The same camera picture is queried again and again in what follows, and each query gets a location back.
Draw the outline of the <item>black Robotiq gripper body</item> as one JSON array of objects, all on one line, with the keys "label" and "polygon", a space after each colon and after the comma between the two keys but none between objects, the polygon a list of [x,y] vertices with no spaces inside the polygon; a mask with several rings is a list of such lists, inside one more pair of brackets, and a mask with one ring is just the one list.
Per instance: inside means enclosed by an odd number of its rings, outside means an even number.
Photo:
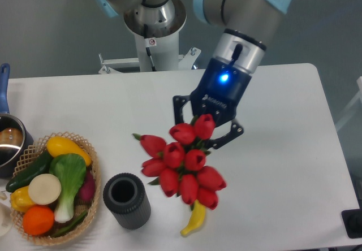
[{"label": "black Robotiq gripper body", "polygon": [[236,117],[236,108],[251,76],[212,58],[190,94],[193,115],[210,114],[219,127]]}]

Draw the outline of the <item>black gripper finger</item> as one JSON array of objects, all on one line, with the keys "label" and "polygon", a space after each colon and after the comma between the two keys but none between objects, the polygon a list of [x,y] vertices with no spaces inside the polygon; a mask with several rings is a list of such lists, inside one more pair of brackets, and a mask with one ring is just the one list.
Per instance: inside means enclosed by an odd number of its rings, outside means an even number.
[{"label": "black gripper finger", "polygon": [[183,109],[187,103],[190,103],[190,95],[173,96],[173,111],[175,124],[185,123]]},{"label": "black gripper finger", "polygon": [[237,121],[237,119],[233,119],[231,121],[231,127],[230,131],[223,135],[222,137],[219,137],[217,139],[210,139],[208,141],[208,149],[219,149],[226,144],[230,143],[234,139],[238,138],[244,133],[243,126]]}]

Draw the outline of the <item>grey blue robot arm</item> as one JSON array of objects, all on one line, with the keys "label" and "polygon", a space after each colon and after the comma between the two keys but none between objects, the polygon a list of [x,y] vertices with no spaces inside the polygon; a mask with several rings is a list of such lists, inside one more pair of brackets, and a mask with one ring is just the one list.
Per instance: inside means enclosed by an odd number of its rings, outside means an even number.
[{"label": "grey blue robot arm", "polygon": [[[186,22],[180,0],[96,0],[109,17],[122,16],[134,35],[140,70],[179,70],[193,65],[179,57],[179,31]],[[189,103],[195,118],[210,114],[216,126],[231,123],[217,139],[198,139],[203,149],[218,149],[243,133],[236,108],[252,74],[292,0],[193,0],[195,15],[204,23],[224,27],[212,58],[196,89],[173,98],[176,123],[183,122]]]}]

